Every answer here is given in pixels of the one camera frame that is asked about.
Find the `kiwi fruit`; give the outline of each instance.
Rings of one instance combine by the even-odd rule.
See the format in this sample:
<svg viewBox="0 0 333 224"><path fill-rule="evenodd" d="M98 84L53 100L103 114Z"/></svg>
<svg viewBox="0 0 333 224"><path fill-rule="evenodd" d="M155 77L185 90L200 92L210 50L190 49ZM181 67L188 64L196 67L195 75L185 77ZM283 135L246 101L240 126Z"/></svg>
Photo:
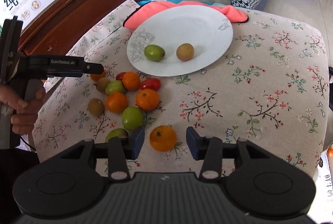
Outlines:
<svg viewBox="0 0 333 224"><path fill-rule="evenodd" d="M104 104L98 98L93 98L89 101L87 110L94 116L100 116L104 112Z"/></svg>
<svg viewBox="0 0 333 224"><path fill-rule="evenodd" d="M194 56L194 47L189 43L182 44L177 48L176 55L183 62L189 61Z"/></svg>
<svg viewBox="0 0 333 224"><path fill-rule="evenodd" d="M111 81L106 77L100 78L98 80L98 82L96 83L96 90L101 92L101 93L105 93L105 88L110 82Z"/></svg>

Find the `red cherry tomato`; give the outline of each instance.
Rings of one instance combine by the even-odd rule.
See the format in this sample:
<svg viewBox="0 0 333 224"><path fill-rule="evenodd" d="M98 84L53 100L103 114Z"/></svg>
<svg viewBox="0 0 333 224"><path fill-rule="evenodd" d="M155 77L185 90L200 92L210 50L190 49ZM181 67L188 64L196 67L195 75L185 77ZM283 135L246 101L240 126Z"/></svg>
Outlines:
<svg viewBox="0 0 333 224"><path fill-rule="evenodd" d="M327 157L333 157L333 148L327 150Z"/></svg>
<svg viewBox="0 0 333 224"><path fill-rule="evenodd" d="M116 76L116 80L122 80L123 76L126 74L126 72L122 72Z"/></svg>
<svg viewBox="0 0 333 224"><path fill-rule="evenodd" d="M145 81L141 82L140 89L152 89L157 91L161 87L161 82L158 78L148 78Z"/></svg>

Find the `wooden furniture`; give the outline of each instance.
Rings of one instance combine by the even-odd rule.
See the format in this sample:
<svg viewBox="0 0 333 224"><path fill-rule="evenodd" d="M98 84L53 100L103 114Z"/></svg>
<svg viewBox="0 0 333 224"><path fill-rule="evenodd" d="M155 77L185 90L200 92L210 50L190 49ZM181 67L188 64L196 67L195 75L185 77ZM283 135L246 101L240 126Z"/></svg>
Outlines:
<svg viewBox="0 0 333 224"><path fill-rule="evenodd" d="M65 55L82 35L124 1L56 0L24 29L19 50L26 55Z"/></svg>

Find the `finger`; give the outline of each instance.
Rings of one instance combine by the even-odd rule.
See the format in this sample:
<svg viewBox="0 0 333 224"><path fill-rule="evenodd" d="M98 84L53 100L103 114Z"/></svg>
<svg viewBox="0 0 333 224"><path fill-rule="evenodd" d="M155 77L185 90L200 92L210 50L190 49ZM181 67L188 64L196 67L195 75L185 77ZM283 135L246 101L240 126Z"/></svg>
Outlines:
<svg viewBox="0 0 333 224"><path fill-rule="evenodd" d="M26 108L28 102L24 101L11 87L0 85L0 102L16 110Z"/></svg>
<svg viewBox="0 0 333 224"><path fill-rule="evenodd" d="M35 92L35 99L37 100L43 100L45 98L46 95L46 91L44 87L41 87L39 89L36 90Z"/></svg>
<svg viewBox="0 0 333 224"><path fill-rule="evenodd" d="M33 125L13 125L13 132L20 135L30 134L34 130Z"/></svg>
<svg viewBox="0 0 333 224"><path fill-rule="evenodd" d="M43 100L31 100L26 108L21 108L17 114L36 114L43 106Z"/></svg>
<svg viewBox="0 0 333 224"><path fill-rule="evenodd" d="M38 114L15 114L10 121L14 125L32 125L37 121Z"/></svg>

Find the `floral tablecloth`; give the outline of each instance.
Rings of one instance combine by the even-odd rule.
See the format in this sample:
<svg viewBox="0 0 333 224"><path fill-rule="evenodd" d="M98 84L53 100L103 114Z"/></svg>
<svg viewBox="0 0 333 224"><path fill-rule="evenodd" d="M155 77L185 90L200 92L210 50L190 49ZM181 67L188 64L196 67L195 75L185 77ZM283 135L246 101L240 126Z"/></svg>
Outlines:
<svg viewBox="0 0 333 224"><path fill-rule="evenodd" d="M132 31L122 27L138 5L128 0L89 30L68 55L101 63L106 75L137 71L126 55ZM193 126L201 136L235 143L240 137L313 176L322 152L328 109L328 63L323 38L307 24L264 12L246 10L249 22L233 24L234 40L212 65L189 75L161 78L160 105L144 115L146 138L137 160L128 160L131 174L199 172L185 141ZM150 76L138 72L141 80ZM46 90L57 78L45 83ZM127 92L130 105L135 92ZM33 132L41 161L86 138L104 142L121 116L106 111L96 118L87 112L91 98L105 100L88 75L66 78L43 106ZM172 125L178 136L173 150L154 151L149 134L158 125ZM233 171L224 161L223 175ZM108 163L98 161L106 175Z"/></svg>

